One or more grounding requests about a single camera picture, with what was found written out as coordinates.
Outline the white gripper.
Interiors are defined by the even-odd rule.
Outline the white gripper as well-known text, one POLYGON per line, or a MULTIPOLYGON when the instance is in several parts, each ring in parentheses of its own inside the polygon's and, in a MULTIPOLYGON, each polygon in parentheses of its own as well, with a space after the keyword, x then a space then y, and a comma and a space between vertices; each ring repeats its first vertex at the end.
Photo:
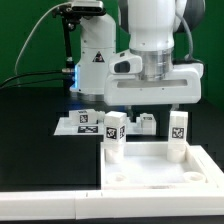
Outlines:
POLYGON ((130 105, 172 104, 170 112, 178 111, 180 104, 197 103, 201 98, 201 63, 175 65, 164 79, 144 81, 137 79, 142 59, 130 52, 122 52, 109 62, 105 82, 104 101, 108 105, 125 106, 127 117, 133 121, 130 105))

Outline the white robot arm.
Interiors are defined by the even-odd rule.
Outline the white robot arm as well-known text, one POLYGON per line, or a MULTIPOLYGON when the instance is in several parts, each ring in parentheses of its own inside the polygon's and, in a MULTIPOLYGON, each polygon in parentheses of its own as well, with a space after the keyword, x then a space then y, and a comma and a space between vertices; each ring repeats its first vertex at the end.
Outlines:
POLYGON ((118 9, 118 21, 81 20, 72 95, 110 106, 198 102, 204 65, 192 53, 175 61, 173 34, 191 33, 205 0, 118 0, 118 9))

